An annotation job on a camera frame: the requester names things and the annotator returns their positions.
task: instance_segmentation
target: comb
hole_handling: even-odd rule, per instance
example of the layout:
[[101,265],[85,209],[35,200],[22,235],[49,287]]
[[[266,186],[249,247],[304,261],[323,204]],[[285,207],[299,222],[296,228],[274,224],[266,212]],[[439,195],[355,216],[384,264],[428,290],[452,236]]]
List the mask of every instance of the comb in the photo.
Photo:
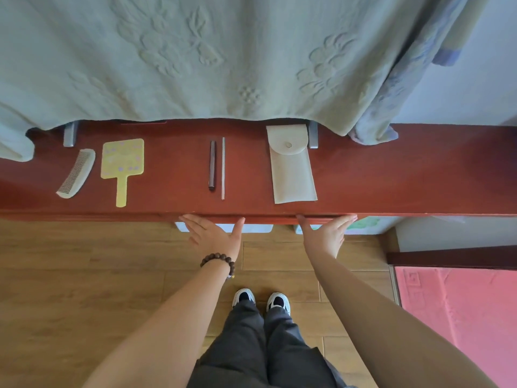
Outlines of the comb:
[[57,190],[57,195],[63,199],[74,196],[86,181],[95,161],[95,151],[85,148],[79,151],[74,167],[66,177],[65,182]]

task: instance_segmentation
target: beige pouch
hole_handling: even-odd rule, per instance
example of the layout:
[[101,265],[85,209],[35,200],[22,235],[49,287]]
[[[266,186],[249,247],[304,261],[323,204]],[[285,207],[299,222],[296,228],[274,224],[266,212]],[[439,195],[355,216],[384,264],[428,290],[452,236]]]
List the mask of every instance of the beige pouch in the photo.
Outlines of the beige pouch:
[[318,200],[307,150],[307,127],[299,124],[266,128],[275,204]]

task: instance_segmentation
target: black and white sneaker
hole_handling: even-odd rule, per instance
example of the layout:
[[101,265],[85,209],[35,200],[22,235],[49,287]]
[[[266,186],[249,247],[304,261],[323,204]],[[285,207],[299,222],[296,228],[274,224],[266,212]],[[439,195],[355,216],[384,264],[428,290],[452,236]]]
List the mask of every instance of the black and white sneaker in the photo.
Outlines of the black and white sneaker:
[[240,289],[235,293],[233,297],[232,308],[235,307],[235,305],[237,305],[241,301],[251,301],[254,304],[256,304],[255,296],[253,295],[250,289]]
[[283,308],[289,316],[291,315],[289,299],[282,293],[272,293],[271,297],[267,300],[266,312],[269,312],[269,309],[274,307]]

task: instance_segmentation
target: brown bead bracelet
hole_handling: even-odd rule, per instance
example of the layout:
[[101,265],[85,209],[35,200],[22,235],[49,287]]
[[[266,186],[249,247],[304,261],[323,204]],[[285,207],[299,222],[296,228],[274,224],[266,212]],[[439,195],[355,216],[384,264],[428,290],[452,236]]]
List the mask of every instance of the brown bead bracelet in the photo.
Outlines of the brown bead bracelet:
[[209,254],[207,257],[205,257],[201,261],[200,267],[204,266],[207,262],[209,262],[210,260],[213,260],[213,259],[220,259],[220,260],[226,261],[229,265],[228,277],[233,278],[233,273],[235,272],[235,263],[232,261],[232,258],[228,257],[226,254],[219,254],[219,253]]

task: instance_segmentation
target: metal bracket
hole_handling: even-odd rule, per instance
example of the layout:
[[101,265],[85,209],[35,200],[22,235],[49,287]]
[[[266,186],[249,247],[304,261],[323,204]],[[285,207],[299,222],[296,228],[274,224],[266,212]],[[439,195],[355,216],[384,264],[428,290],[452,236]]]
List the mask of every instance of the metal bracket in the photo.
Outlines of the metal bracket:
[[309,134],[309,148],[318,148],[318,123],[310,121],[307,125],[307,133]]
[[74,147],[77,139],[77,130],[79,129],[79,121],[72,121],[65,124],[65,131],[63,134],[63,146]]

